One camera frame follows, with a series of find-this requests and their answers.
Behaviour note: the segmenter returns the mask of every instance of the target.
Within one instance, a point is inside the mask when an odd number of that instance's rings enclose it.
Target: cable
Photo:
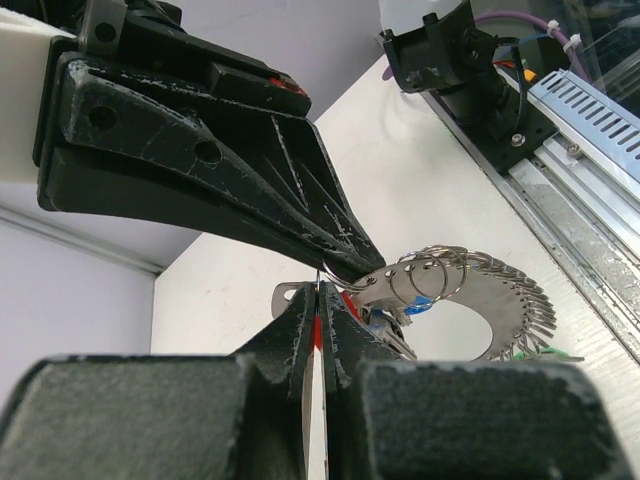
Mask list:
[[[535,40],[539,40],[541,38],[552,38],[549,35],[547,35],[546,33],[536,33],[535,35],[530,35],[528,37],[524,37],[522,40],[520,40],[520,43],[518,44],[520,47],[522,47],[523,45],[529,43],[529,42],[533,42]],[[498,55],[495,60],[502,60],[504,57],[507,56],[507,54],[509,53],[509,50],[505,50],[504,52],[500,53],[500,55]]]
[[[38,5],[40,6],[40,13],[42,13],[42,21],[44,23],[49,23],[49,15],[47,14],[47,6],[44,3],[44,0],[38,0]]]
[[[553,38],[558,40],[558,42],[560,42],[560,45],[562,45],[563,47],[570,41],[566,37],[566,35],[564,35],[558,28],[550,28],[549,27],[550,22],[545,22],[540,17],[536,17],[535,15],[531,15],[529,13],[515,12],[510,10],[501,10],[497,12],[484,13],[482,15],[478,15],[475,20],[476,20],[476,23],[482,23],[482,22],[488,22],[491,20],[504,20],[504,19],[521,20],[523,22],[527,22],[534,25],[535,27],[538,27],[539,29],[545,32],[550,31],[551,35],[553,35]],[[582,66],[582,63],[580,63],[580,59],[578,58],[578,55],[576,54],[575,50],[571,48],[567,50],[566,53],[567,53],[567,56],[569,57],[569,60],[571,61],[571,65],[574,66],[578,76],[582,78],[585,82],[591,83],[591,80],[589,79],[589,75],[587,75],[587,72]]]
[[[529,93],[529,84],[524,74],[524,65],[522,64],[520,47],[518,45],[514,45],[511,47],[511,57],[513,58],[513,63],[515,64],[518,86],[520,87],[518,115],[516,116],[516,123],[513,126],[513,133],[518,133],[522,127],[523,122],[527,118],[527,105],[529,104],[527,94]]]

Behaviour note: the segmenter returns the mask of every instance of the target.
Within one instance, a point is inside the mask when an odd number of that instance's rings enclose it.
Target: purple cable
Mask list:
[[[509,11],[509,10],[483,13],[482,15],[478,15],[476,17],[476,23],[482,23],[482,22],[487,22],[489,20],[498,20],[498,19],[505,19],[505,18],[508,18],[511,20],[522,20],[544,31],[547,31],[547,29],[549,28],[549,25],[547,22],[545,22],[543,19],[539,17],[536,17],[535,15],[531,15],[529,13]],[[567,43],[569,43],[569,39],[560,30],[558,29],[552,30],[551,34],[553,35],[553,38],[558,40],[558,42],[560,42],[560,45],[562,45],[563,47]],[[586,70],[582,66],[582,63],[580,63],[580,60],[578,59],[578,55],[576,55],[576,52],[573,48],[569,48],[567,50],[567,56],[571,61],[571,65],[573,65],[574,68],[576,69],[576,73],[578,74],[578,76],[582,78],[585,82],[591,83],[591,80],[589,79],[589,75],[587,75]],[[391,71],[391,67],[387,67],[387,69],[382,74],[382,79],[384,81],[387,81],[392,77],[393,77],[393,72]]]

